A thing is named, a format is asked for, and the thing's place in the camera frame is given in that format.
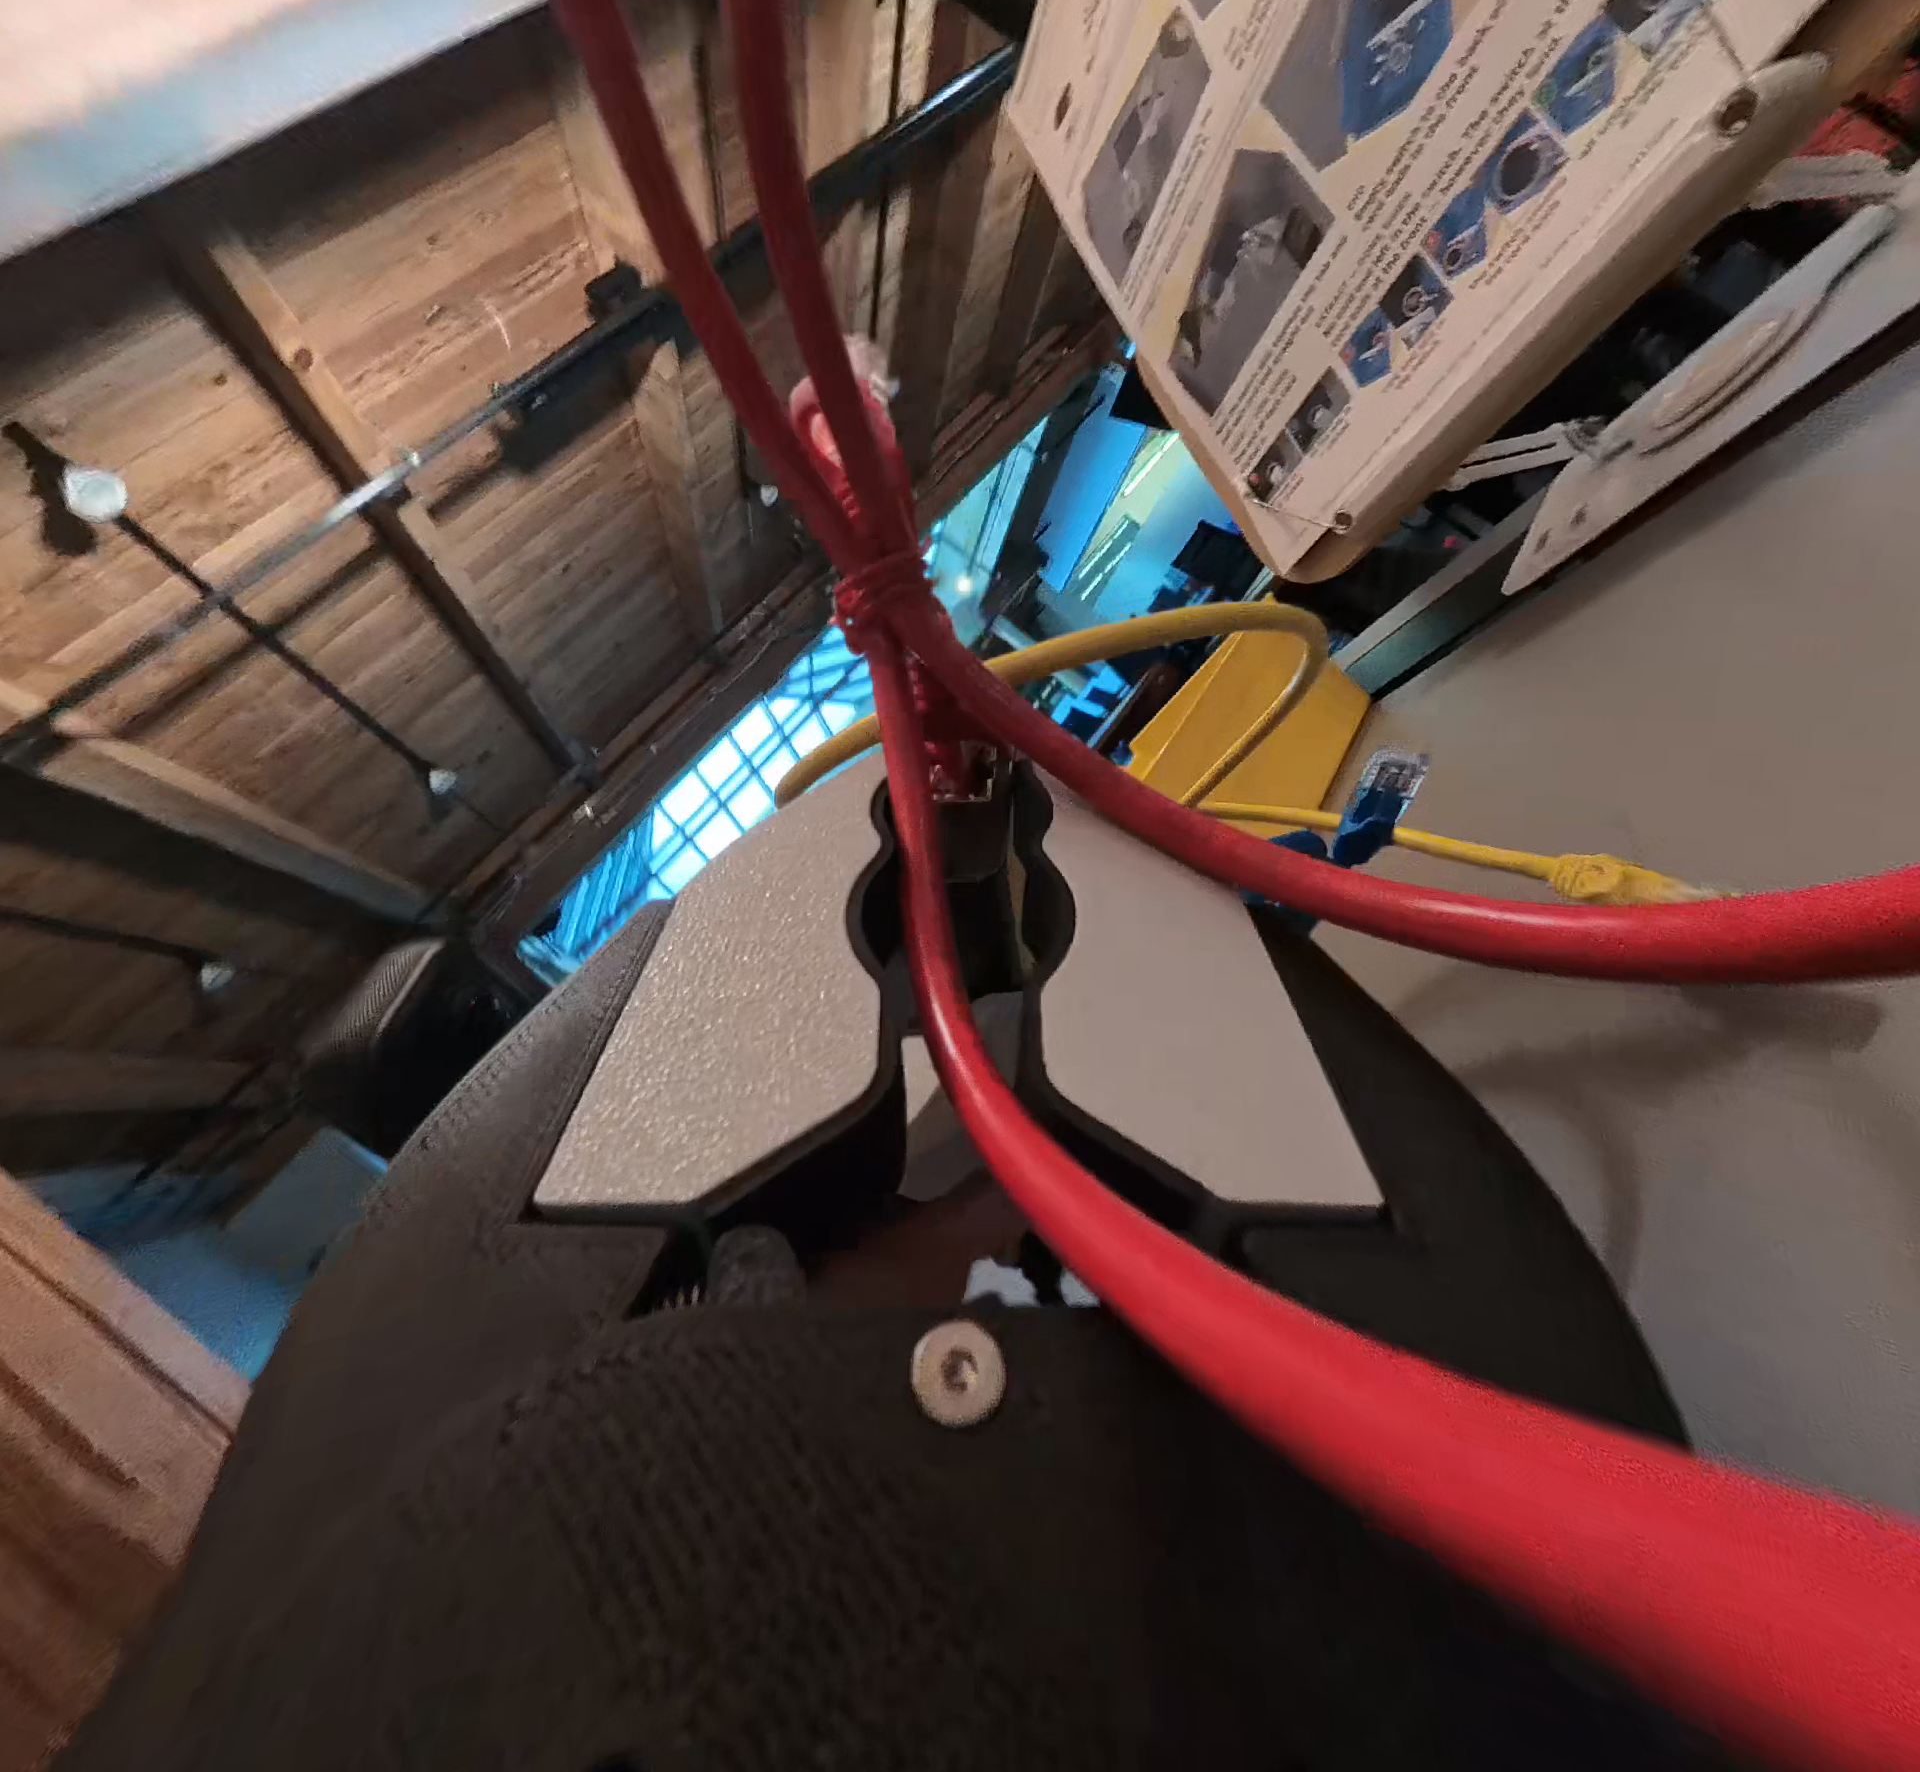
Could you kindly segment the instruction sheet clipboard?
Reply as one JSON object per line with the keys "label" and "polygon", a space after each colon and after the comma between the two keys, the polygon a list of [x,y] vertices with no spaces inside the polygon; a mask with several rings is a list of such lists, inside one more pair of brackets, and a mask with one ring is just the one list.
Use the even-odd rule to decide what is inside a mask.
{"label": "instruction sheet clipboard", "polygon": [[1038,0],[1009,117],[1272,570],[1371,549],[1779,153],[1835,0]]}

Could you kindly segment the white clipboard stand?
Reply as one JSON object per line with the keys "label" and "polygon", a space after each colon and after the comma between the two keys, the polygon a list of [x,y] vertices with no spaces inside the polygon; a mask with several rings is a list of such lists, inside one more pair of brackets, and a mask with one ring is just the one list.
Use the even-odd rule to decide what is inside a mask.
{"label": "white clipboard stand", "polygon": [[1537,478],[1506,598],[1916,333],[1916,54],[1857,97],[1457,473]]}

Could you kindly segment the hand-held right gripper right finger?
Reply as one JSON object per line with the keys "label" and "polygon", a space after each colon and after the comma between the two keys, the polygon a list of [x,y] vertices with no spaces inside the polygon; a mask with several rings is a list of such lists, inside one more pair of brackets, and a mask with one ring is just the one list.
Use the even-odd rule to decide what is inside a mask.
{"label": "hand-held right gripper right finger", "polygon": [[1381,1206],[1243,898],[1047,771],[1020,812],[1036,1078],[1188,1206]]}

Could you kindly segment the black ethernet splitter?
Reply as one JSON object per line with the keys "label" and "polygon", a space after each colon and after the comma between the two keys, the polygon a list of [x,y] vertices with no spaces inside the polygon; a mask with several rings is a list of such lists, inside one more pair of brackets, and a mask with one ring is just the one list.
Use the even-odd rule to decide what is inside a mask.
{"label": "black ethernet splitter", "polygon": [[1025,991],[1035,965],[1019,848],[1027,788],[1028,770],[1014,765],[991,798],[932,806],[954,960],[971,1001]]}

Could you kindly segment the black ceiling pipe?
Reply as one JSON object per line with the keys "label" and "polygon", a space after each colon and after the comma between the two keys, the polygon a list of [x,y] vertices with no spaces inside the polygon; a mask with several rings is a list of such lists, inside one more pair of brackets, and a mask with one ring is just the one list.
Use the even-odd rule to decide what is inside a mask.
{"label": "black ceiling pipe", "polygon": [[[991,113],[1017,75],[1019,58],[1019,41],[991,48],[982,60],[929,91],[921,104],[807,176],[805,192],[819,239],[827,240],[848,212],[878,204],[930,153],[954,147],[967,127]],[[431,439],[405,448],[397,462],[381,467],[353,487],[307,529],[301,541],[315,543],[351,520],[369,517],[378,504],[393,499],[418,471],[440,460],[460,442],[484,431],[541,419],[551,404],[584,392],[637,349],[693,343],[692,325],[672,285],[643,280],[628,258],[612,260],[595,273],[587,282],[585,297],[585,331],[495,385],[482,404]]]}

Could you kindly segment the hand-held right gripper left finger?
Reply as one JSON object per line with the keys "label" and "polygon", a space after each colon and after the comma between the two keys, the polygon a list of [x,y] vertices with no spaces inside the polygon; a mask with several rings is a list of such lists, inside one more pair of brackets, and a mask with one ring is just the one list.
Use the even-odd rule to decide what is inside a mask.
{"label": "hand-held right gripper left finger", "polygon": [[854,941],[881,788],[881,756],[856,758],[673,900],[533,1208],[718,1212],[898,1090],[899,1033]]}

